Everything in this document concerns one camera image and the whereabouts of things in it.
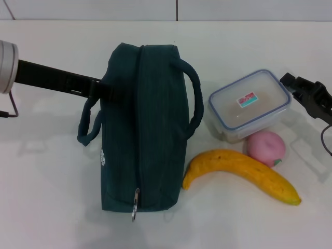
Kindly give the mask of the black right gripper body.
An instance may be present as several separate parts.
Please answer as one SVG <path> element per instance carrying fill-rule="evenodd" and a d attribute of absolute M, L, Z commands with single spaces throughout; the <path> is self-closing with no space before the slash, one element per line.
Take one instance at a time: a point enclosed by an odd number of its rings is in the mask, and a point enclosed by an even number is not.
<path fill-rule="evenodd" d="M 319 81 L 311 82 L 304 78 L 300 79 L 300 101 L 313 118 L 331 119 L 331 94 L 328 93 L 324 84 Z"/>

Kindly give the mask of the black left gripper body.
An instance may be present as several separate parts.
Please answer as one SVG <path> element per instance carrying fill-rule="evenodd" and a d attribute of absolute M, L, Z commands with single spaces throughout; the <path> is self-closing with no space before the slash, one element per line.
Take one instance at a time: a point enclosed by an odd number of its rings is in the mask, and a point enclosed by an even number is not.
<path fill-rule="evenodd" d="M 19 60 L 15 82 L 84 98 L 100 97 L 98 79 L 23 60 Z"/>

